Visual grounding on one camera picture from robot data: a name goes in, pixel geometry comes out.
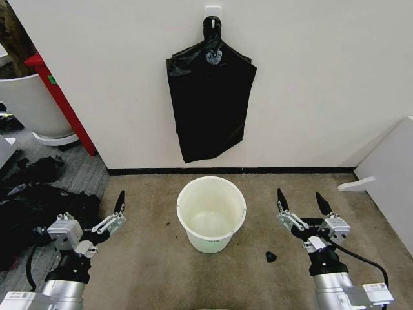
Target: bucket rim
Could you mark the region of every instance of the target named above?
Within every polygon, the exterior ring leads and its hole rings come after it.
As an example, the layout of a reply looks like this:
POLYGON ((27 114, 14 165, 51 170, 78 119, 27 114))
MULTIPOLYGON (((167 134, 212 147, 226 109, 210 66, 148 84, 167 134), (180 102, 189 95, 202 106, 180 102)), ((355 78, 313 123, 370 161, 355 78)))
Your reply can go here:
POLYGON ((247 204, 245 203, 245 198, 244 198, 243 193, 242 193, 242 192, 239 190, 239 188, 238 188, 235 184, 233 184, 231 181, 228 181, 227 179, 224 179, 224 178, 220 178, 219 176, 202 176, 202 177, 200 177, 200 178, 196 178, 196 179, 192 180, 191 182, 189 182, 188 184, 186 184, 186 185, 184 186, 184 188, 181 190, 181 192, 179 193, 178 199, 177 199, 177 201, 176 201, 176 213, 177 213, 177 215, 178 215, 179 222, 181 223, 181 225, 183 226, 183 228, 185 228, 185 230, 186 230, 187 232, 190 232, 190 234, 194 235, 195 237, 198 237, 198 238, 200 238, 200 239, 204 239, 204 240, 206 240, 206 241, 218 241, 218 240, 222 240, 222 239, 226 239, 226 238, 228 238, 228 237, 231 237, 232 235, 234 235, 234 234, 241 228, 242 224, 243 224, 244 221, 245 221, 245 216, 247 215, 247 204), (242 205, 243 205, 243 213, 242 213, 242 215, 241 215, 241 219, 240 219, 238 225, 237 225, 234 229, 232 229, 230 232, 228 232, 227 234, 224 234, 224 235, 222 235, 222 236, 218 236, 218 237, 207 237, 207 236, 203 236, 203 235, 201 235, 201 234, 198 234, 197 232, 194 232, 194 231, 193 231, 191 228, 189 228, 189 226, 184 222, 184 220, 182 219, 181 214, 180 214, 180 212, 179 212, 179 203, 180 203, 180 201, 181 201, 182 195, 183 195, 183 193, 185 192, 185 190, 186 190, 189 186, 191 186, 192 184, 194 184, 194 183, 196 183, 196 182, 199 182, 199 181, 201 181, 201 180, 205 180, 205 179, 219 179, 219 180, 221 180, 221 181, 227 182, 229 185, 232 186, 232 188, 234 188, 234 189, 238 192, 238 194, 239 194, 240 197, 241 197, 241 202, 242 202, 242 205))

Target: beige carpet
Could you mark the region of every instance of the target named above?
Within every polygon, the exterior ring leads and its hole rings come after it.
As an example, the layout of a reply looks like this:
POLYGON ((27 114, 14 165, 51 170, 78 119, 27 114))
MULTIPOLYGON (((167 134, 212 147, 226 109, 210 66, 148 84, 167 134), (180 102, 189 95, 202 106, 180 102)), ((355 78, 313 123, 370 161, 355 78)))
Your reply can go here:
MULTIPOLYGON (((344 246, 381 264, 397 302, 412 309, 413 259, 365 193, 339 192, 351 174, 221 175, 247 202, 247 217, 217 254, 195 250, 176 215, 180 190, 201 175, 111 177, 102 210, 112 212, 126 191, 127 221, 92 260, 84 294, 86 310, 314 309, 310 260, 301 242, 276 218, 277 187, 300 216, 321 216, 315 191, 351 226, 344 246), (278 256, 267 263, 265 252, 278 256)), ((374 267, 337 252, 355 284, 382 282, 374 267)))

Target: plastic bucket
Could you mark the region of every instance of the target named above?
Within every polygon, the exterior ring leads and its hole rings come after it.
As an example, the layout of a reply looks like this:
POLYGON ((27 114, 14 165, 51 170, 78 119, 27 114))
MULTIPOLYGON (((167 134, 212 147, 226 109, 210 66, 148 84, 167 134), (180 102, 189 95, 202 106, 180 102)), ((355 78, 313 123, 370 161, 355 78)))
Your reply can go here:
POLYGON ((242 226, 247 205, 233 183, 217 176, 204 176, 183 188, 176 212, 189 242, 198 251, 216 253, 242 226))

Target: white adhesive hook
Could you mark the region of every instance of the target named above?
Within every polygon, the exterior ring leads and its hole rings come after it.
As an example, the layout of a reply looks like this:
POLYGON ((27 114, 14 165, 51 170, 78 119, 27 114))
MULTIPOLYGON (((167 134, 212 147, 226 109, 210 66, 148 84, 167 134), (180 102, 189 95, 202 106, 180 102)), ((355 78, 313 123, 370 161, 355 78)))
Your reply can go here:
MULTIPOLYGON (((204 18, 208 16, 216 16, 222 20, 222 8, 219 5, 208 5, 205 7, 204 18)), ((212 28, 215 27, 214 21, 212 21, 212 28)))

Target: red pillar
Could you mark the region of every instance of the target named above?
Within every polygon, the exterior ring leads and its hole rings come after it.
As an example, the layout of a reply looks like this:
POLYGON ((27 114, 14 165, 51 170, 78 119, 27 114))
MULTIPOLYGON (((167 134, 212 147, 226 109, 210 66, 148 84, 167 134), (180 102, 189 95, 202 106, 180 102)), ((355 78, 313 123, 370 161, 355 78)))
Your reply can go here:
POLYGON ((79 137, 79 140, 83 144, 89 155, 93 156, 97 154, 97 150, 92 140, 89 138, 86 130, 83 128, 79 118, 77 118, 75 112, 67 101, 65 95, 62 93, 59 85, 57 85, 53 75, 50 73, 45 62, 39 53, 33 55, 25 61, 25 65, 28 67, 34 67, 36 72, 39 74, 49 93, 55 99, 57 105, 61 109, 62 113, 65 115, 69 124, 71 124, 74 132, 79 137))

